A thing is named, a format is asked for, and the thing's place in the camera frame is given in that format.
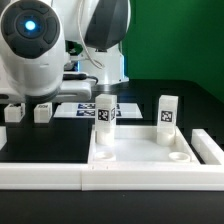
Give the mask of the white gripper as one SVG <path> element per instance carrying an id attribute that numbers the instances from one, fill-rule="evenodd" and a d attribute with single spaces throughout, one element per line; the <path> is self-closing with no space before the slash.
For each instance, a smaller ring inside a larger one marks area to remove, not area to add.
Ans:
<path id="1" fill-rule="evenodd" d="M 91 84 L 88 81 L 63 81 L 52 102 L 84 102 L 90 100 L 91 96 Z"/>

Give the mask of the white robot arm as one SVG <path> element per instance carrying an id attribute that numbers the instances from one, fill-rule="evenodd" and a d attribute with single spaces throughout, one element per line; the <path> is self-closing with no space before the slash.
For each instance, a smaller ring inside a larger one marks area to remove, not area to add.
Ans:
<path id="1" fill-rule="evenodd" d="M 67 76 L 71 61 L 103 88 L 125 82 L 130 19 L 130 0 L 0 0 L 0 104 L 90 99 L 93 83 Z"/>

